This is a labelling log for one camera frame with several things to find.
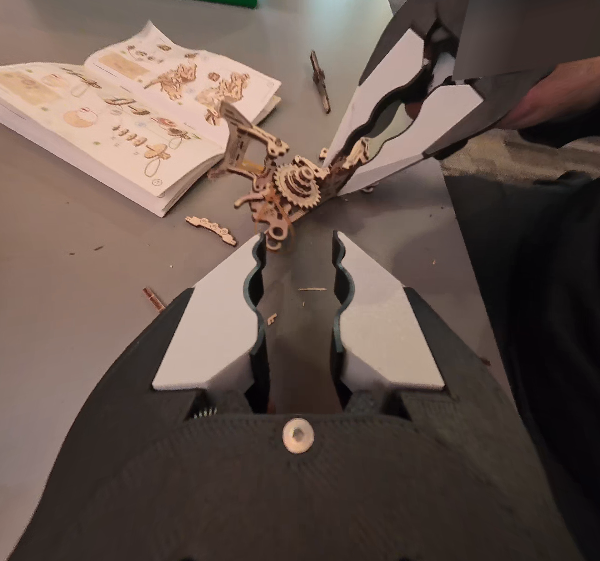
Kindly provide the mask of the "toothed wooden strip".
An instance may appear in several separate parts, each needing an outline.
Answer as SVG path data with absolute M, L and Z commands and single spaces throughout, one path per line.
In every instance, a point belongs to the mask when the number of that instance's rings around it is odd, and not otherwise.
M 187 216 L 185 217 L 185 221 L 193 227 L 204 228 L 214 233 L 221 239 L 222 242 L 231 247 L 237 246 L 237 241 L 229 229 L 226 227 L 221 227 L 217 222 L 211 221 L 208 218 L 199 218 L 196 216 Z

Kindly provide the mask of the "open instruction booklet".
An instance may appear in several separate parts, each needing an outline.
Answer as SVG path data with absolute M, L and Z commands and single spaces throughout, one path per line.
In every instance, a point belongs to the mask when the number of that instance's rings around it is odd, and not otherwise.
M 222 103 L 260 122 L 280 87 L 226 56 L 181 47 L 148 22 L 83 65 L 1 66 L 1 123 L 164 217 L 222 159 Z

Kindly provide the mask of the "wooden mechanical model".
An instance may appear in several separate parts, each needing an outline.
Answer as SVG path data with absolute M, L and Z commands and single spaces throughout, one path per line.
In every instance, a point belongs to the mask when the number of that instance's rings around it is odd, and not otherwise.
M 266 224 L 264 232 L 268 251 L 281 250 L 289 236 L 294 236 L 293 224 L 312 209 L 338 195 L 343 185 L 370 161 L 369 137 L 360 137 L 349 153 L 339 153 L 328 167 L 322 167 L 308 158 L 296 155 L 291 162 L 277 160 L 289 152 L 289 145 L 251 123 L 224 98 L 218 108 L 208 106 L 206 115 L 217 115 L 225 120 L 229 130 L 228 142 L 220 163 L 208 172 L 210 179 L 232 173 L 251 181 L 248 194 L 234 202 L 235 208 L 249 205 L 254 227 Z M 244 165 L 245 153 L 251 142 L 265 146 L 263 166 L 250 170 Z

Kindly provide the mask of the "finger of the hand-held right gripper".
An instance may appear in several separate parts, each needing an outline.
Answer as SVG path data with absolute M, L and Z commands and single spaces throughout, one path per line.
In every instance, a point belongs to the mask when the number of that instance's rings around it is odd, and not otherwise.
M 424 59 L 424 68 L 419 77 L 403 89 L 386 107 L 391 110 L 396 102 L 404 104 L 409 89 L 418 85 L 429 69 Z M 469 85 L 437 85 L 426 94 L 424 102 L 412 123 L 398 135 L 384 141 L 381 148 L 370 158 L 369 163 L 342 186 L 339 196 L 347 195 L 380 182 L 404 169 L 433 156 L 429 149 L 441 137 L 449 134 L 460 120 L 483 102 L 482 96 Z
M 408 29 L 359 84 L 327 151 L 325 166 L 332 165 L 338 155 L 347 155 L 361 137 L 370 134 L 396 95 L 419 77 L 424 47 L 424 39 Z

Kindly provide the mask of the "small dark wooden stick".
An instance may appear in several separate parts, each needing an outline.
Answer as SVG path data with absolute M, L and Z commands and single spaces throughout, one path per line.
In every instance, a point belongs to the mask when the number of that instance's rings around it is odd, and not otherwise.
M 317 87 L 317 91 L 319 93 L 319 98 L 321 100 L 324 112 L 328 115 L 329 113 L 331 113 L 331 103 L 329 101 L 328 93 L 326 90 L 325 73 L 319 64 L 318 57 L 314 50 L 310 51 L 310 62 L 313 73 L 312 80 Z

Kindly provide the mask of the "person's right hand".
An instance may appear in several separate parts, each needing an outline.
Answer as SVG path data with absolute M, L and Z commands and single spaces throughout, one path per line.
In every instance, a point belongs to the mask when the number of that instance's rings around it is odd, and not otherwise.
M 559 64 L 497 124 L 521 130 L 586 112 L 599 102 L 599 57 Z

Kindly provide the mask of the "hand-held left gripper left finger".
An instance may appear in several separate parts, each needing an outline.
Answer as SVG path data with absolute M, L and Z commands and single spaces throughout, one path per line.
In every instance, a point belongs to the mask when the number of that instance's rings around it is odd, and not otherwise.
M 266 236 L 251 237 L 192 288 L 152 381 L 154 390 L 236 391 L 255 413 L 269 406 L 264 294 Z

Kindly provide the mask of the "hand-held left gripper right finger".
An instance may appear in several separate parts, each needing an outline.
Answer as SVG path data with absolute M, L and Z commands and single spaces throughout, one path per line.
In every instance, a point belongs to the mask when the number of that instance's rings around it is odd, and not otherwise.
M 347 235 L 332 235 L 330 370 L 342 407 L 358 392 L 441 392 L 445 381 L 402 282 Z

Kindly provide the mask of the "person's right forearm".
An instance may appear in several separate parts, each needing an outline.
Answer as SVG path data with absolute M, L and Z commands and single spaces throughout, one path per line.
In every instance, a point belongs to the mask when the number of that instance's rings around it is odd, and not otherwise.
M 518 130 L 517 133 L 529 143 L 555 149 L 577 140 L 599 137 L 599 105 L 585 112 Z

